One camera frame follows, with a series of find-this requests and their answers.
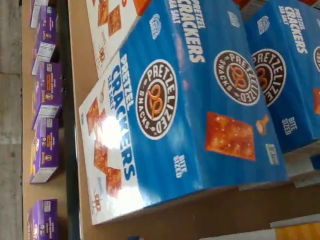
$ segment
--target box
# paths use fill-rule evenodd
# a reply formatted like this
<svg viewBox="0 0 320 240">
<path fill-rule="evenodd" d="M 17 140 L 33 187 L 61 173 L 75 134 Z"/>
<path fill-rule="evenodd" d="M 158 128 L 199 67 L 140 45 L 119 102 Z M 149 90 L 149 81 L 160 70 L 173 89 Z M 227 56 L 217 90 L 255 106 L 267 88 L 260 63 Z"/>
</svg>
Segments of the box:
<svg viewBox="0 0 320 240">
<path fill-rule="evenodd" d="M 59 120 L 41 118 L 31 144 L 30 183 L 49 180 L 59 167 Z"/>
<path fill-rule="evenodd" d="M 233 0 L 236 4 L 239 4 L 241 13 L 244 20 L 247 20 L 253 14 L 255 14 L 268 0 Z M 315 8 L 320 8 L 320 0 L 300 0 Z"/>
<path fill-rule="evenodd" d="M 86 0 L 99 77 L 150 2 L 151 0 Z"/>
<path fill-rule="evenodd" d="M 197 3 L 152 1 L 79 108 L 93 224 L 287 179 L 238 7 Z"/>
<path fill-rule="evenodd" d="M 61 66 L 40 62 L 32 93 L 32 129 L 41 118 L 56 118 L 62 109 Z"/>
<path fill-rule="evenodd" d="M 320 12 L 270 0 L 245 26 L 286 160 L 320 154 Z"/>
<path fill-rule="evenodd" d="M 28 240 L 58 240 L 58 200 L 38 200 L 27 215 Z"/>
<path fill-rule="evenodd" d="M 55 6 L 56 0 L 31 0 L 30 1 L 30 28 L 36 29 L 38 26 L 39 12 L 42 5 Z"/>
<path fill-rule="evenodd" d="M 261 231 L 201 238 L 200 240 L 319 240 L 320 222 Z"/>
<path fill-rule="evenodd" d="M 57 12 L 55 8 L 45 5 L 40 7 L 32 53 L 32 75 L 37 74 L 40 61 L 50 62 L 56 48 L 56 18 Z"/>
</svg>

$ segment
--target pretzelized logo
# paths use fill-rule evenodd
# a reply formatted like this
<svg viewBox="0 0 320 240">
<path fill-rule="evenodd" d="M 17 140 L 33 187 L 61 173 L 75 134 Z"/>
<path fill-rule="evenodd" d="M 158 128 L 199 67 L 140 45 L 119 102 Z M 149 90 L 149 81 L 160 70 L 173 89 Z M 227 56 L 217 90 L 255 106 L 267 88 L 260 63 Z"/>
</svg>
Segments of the pretzelized logo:
<svg viewBox="0 0 320 240">
<path fill-rule="evenodd" d="M 214 60 L 214 74 L 222 90 L 237 103 L 252 106 L 258 102 L 257 76 L 239 53 L 231 50 L 220 52 Z"/>
<path fill-rule="evenodd" d="M 273 49 L 261 49 L 252 55 L 260 86 L 268 106 L 280 96 L 287 77 L 287 67 L 281 54 Z"/>
<path fill-rule="evenodd" d="M 171 127 L 178 102 L 177 78 L 167 61 L 157 59 L 141 76 L 136 94 L 136 117 L 142 132 L 161 139 Z"/>
<path fill-rule="evenodd" d="M 314 56 L 314 63 L 316 65 L 316 68 L 320 72 L 320 46 L 318 46 L 313 53 Z"/>
</svg>

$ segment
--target floor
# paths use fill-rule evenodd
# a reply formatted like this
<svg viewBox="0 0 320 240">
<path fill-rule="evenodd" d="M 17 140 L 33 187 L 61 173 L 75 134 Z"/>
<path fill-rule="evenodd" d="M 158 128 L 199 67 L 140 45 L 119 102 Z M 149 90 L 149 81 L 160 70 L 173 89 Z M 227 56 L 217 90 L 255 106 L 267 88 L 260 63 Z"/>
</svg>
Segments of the floor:
<svg viewBox="0 0 320 240">
<path fill-rule="evenodd" d="M 22 29 L 18 0 L 0 0 L 0 240 L 22 239 Z"/>
</svg>

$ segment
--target shelf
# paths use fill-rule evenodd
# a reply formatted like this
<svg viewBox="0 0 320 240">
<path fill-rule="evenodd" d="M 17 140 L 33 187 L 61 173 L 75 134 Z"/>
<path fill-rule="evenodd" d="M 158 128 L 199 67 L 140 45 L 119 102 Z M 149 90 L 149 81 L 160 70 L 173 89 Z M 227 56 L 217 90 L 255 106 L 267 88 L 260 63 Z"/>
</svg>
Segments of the shelf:
<svg viewBox="0 0 320 240">
<path fill-rule="evenodd" d="M 98 76 L 86 0 L 69 0 L 68 7 L 83 240 L 126 240 L 137 235 L 152 240 L 195 240 L 268 229 L 274 221 L 320 213 L 320 186 L 295 189 L 287 184 L 265 190 L 213 191 L 179 205 L 170 204 L 158 211 L 92 226 L 78 109 Z"/>
</svg>

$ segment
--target purple snack box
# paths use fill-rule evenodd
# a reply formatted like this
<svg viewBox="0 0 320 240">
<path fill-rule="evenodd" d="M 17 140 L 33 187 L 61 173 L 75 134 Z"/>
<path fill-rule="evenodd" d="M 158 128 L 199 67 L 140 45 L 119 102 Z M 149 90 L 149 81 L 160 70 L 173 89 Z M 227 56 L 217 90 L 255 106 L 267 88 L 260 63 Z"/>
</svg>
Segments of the purple snack box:
<svg viewBox="0 0 320 240">
<path fill-rule="evenodd" d="M 57 44 L 56 9 L 50 6 L 40 6 L 38 25 L 32 53 L 31 74 L 38 72 L 39 62 L 50 62 Z"/>
<path fill-rule="evenodd" d="M 58 240 L 58 200 L 36 201 L 28 212 L 27 224 L 28 240 Z"/>
<path fill-rule="evenodd" d="M 62 108 L 61 66 L 40 62 L 32 95 L 32 129 L 41 118 L 56 118 Z"/>
<path fill-rule="evenodd" d="M 30 183 L 45 183 L 59 166 L 59 120 L 41 118 L 31 144 Z"/>
<path fill-rule="evenodd" d="M 49 0 L 31 0 L 30 1 L 30 28 L 36 29 L 38 25 L 39 12 L 41 5 L 48 5 Z"/>
</svg>

